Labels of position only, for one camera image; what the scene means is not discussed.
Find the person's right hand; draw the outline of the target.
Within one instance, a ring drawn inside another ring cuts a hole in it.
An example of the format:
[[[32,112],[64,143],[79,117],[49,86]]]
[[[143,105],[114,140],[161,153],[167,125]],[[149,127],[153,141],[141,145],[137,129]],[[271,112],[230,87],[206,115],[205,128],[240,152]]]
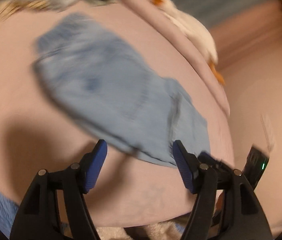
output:
[[[218,199],[217,199],[217,202],[216,202],[216,204],[215,204],[215,209],[216,209],[217,211],[222,210],[222,207],[223,207],[223,199],[224,199],[224,192],[222,192],[222,193],[219,195],[219,197],[218,197]]]

